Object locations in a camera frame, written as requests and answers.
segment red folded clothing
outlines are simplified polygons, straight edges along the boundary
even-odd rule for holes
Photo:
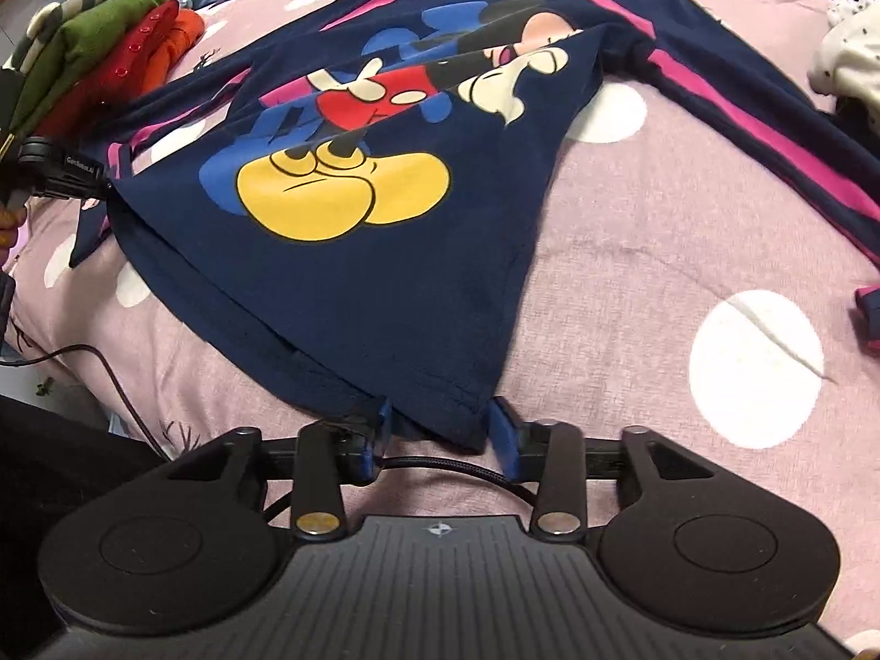
[[[179,14],[179,2],[168,0],[151,10],[113,48],[98,68],[64,95],[35,131],[38,136],[72,140],[84,134],[104,109],[137,98],[147,63],[161,46]]]

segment bed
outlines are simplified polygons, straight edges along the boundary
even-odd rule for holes
[[[202,10],[205,34],[173,78],[331,1]],[[828,0],[695,1],[809,90]],[[222,118],[174,131],[135,170]],[[22,354],[101,349],[172,455],[233,427],[293,436],[309,421],[173,317],[113,239],[69,269],[77,216],[74,201],[32,205],[28,242],[10,264],[18,294],[8,339]],[[588,436],[653,427],[818,515],[842,552],[824,626],[854,650],[875,646],[880,367],[861,347],[852,297],[876,279],[843,235],[720,134],[651,87],[606,81],[560,149],[499,393],[525,418],[569,421]],[[64,363],[126,417],[97,360]],[[493,465],[491,452],[477,461]],[[592,524],[613,515],[610,485],[591,486],[590,499]],[[354,515],[527,511],[491,487],[428,471],[386,474],[349,489],[348,503]]]

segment folded clothes stack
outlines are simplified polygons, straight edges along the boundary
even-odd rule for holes
[[[203,31],[176,0],[51,0],[4,65],[19,73],[19,91],[3,93],[15,96],[3,128],[19,140],[76,139],[108,107],[164,83]]]

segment orange folded clothing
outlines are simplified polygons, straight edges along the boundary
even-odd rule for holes
[[[204,31],[205,21],[198,13],[191,9],[180,10],[168,37],[153,52],[147,63],[141,94],[148,94],[148,92],[161,87],[167,81],[171,67],[192,49]]]

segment navy blue sweatshirt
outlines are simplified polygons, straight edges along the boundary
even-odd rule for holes
[[[138,100],[88,150],[118,178],[122,250],[241,370],[317,414],[388,396],[479,448],[557,149],[605,74],[657,87],[877,260],[880,162],[690,0],[337,0]],[[82,213],[76,259],[103,217]]]

